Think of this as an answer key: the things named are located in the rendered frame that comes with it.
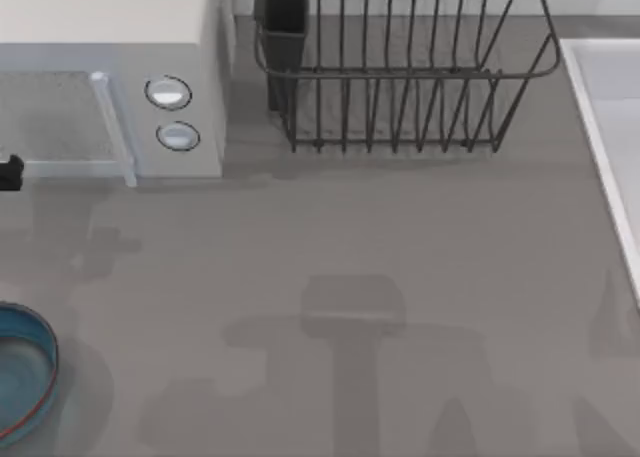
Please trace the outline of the small round microwave knob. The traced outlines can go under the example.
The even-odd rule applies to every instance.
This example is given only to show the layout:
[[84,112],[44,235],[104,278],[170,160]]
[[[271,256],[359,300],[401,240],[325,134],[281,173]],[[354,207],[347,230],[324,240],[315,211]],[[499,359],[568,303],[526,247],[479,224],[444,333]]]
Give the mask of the small round microwave knob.
[[163,147],[173,152],[189,152],[201,141],[198,130],[182,121],[159,126],[156,129],[156,139]]

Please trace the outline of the large round microwave knob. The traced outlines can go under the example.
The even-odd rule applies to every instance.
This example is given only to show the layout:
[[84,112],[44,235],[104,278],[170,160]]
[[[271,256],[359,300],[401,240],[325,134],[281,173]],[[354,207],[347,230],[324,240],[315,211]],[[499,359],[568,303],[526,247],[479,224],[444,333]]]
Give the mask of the large round microwave knob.
[[192,90],[185,81],[170,75],[149,79],[144,93],[151,104],[167,111],[187,107],[193,97]]

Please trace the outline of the black cutlery holder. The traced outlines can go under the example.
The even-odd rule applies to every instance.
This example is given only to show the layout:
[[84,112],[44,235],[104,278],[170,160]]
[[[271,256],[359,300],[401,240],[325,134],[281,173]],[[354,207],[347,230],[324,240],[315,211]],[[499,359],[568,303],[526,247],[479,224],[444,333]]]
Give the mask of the black cutlery holder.
[[287,112],[303,62],[309,0],[254,0],[254,19],[267,67],[269,110]]

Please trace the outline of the microwave oven door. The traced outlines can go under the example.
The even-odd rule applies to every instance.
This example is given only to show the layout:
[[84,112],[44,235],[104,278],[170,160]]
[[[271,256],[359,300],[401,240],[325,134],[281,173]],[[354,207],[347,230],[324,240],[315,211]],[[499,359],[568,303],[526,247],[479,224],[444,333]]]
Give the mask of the microwave oven door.
[[0,71],[0,159],[27,178],[120,178],[87,72]]

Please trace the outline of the pale microwave oven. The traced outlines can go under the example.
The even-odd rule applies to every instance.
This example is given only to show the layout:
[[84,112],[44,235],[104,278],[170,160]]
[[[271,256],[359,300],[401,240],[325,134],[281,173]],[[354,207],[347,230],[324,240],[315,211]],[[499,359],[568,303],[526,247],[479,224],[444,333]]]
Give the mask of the pale microwave oven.
[[[215,179],[223,173],[236,56],[233,0],[0,0],[0,71],[109,75],[116,109],[143,179]],[[192,90],[167,111],[144,93],[170,75]],[[156,129],[186,122],[200,133],[173,152]]]

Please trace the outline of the white sink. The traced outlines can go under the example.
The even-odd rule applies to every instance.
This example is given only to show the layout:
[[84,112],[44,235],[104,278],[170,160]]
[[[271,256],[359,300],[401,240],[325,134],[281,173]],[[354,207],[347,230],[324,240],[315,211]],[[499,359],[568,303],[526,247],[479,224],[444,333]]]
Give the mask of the white sink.
[[560,46],[640,310],[640,38]]

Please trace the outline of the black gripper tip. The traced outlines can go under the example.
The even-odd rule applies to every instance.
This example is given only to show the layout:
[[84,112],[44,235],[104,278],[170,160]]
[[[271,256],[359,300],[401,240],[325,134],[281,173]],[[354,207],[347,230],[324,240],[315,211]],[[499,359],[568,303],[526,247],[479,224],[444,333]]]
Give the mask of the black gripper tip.
[[17,154],[0,162],[0,192],[18,192],[23,186],[25,163]]

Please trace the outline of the blue bowl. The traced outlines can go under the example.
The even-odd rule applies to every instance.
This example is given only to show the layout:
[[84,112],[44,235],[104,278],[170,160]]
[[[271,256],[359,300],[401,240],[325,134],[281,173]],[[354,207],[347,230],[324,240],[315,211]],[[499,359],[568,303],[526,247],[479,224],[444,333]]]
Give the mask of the blue bowl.
[[0,448],[32,433],[57,392],[59,343],[33,309],[0,301]]

